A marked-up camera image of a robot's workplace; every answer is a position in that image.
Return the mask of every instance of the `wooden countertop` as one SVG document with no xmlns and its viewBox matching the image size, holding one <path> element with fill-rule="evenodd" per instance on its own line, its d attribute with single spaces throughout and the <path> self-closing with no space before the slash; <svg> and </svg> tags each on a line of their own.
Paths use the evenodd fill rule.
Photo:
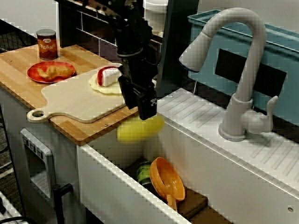
<svg viewBox="0 0 299 224">
<path fill-rule="evenodd" d="M 110 63 L 78 45 L 58 49 L 58 55 L 55 61 L 72 64 L 77 75 Z M 44 60 L 38 56 L 37 45 L 0 54 L 0 85 L 31 110 L 46 105 L 41 90 L 47 84 L 32 81 L 26 75 L 32 65 L 42 61 Z M 129 110 L 123 107 L 90 124 L 83 124 L 65 116 L 52 117 L 48 122 L 72 142 L 82 146 L 113 130 L 122 121 L 137 113 L 137 108 Z"/>
</svg>

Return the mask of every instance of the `orange spoon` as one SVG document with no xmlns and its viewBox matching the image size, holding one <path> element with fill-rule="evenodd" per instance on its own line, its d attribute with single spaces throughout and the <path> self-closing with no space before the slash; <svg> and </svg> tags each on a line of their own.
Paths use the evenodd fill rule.
<svg viewBox="0 0 299 224">
<path fill-rule="evenodd" d="M 158 194 L 177 211 L 176 202 L 185 199 L 185 188 L 171 164 L 162 157 L 156 158 L 149 168 L 149 177 Z"/>
</svg>

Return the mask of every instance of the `black robotic arm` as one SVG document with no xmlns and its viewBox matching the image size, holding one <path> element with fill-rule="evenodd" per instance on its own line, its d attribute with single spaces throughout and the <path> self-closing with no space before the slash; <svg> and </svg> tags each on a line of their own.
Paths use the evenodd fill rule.
<svg viewBox="0 0 299 224">
<path fill-rule="evenodd" d="M 138 107 L 139 116 L 146 120 L 157 113 L 157 96 L 152 83 L 158 73 L 157 52 L 150 40 L 152 28 L 143 19 L 139 6 L 142 0 L 82 0 L 105 13 L 114 31 L 117 55 L 122 65 L 118 79 L 121 92 L 129 109 Z"/>
</svg>

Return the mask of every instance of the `white faucet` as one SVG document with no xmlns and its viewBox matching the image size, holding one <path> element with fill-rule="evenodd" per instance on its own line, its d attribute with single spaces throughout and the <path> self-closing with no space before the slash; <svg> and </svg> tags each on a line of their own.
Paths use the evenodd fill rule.
<svg viewBox="0 0 299 224">
<path fill-rule="evenodd" d="M 252 32 L 253 41 L 237 91 L 230 99 L 218 131 L 227 140 L 242 141 L 246 138 L 246 131 L 255 134 L 272 131 L 272 111 L 278 100 L 278 96 L 275 96 L 268 102 L 267 115 L 251 109 L 253 102 L 251 94 L 266 43 L 266 28 L 261 18 L 245 8 L 231 8 L 219 12 L 206 23 L 179 61 L 188 70 L 199 72 L 205 62 L 212 38 L 221 27 L 232 22 L 247 25 Z"/>
</svg>

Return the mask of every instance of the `cutting board handle hole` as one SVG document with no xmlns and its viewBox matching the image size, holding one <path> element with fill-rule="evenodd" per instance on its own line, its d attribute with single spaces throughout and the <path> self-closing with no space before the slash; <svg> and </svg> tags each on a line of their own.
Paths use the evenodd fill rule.
<svg viewBox="0 0 299 224">
<path fill-rule="evenodd" d="M 44 115 L 44 113 L 42 111 L 35 111 L 33 112 L 32 116 L 36 117 L 36 118 L 40 118 Z"/>
</svg>

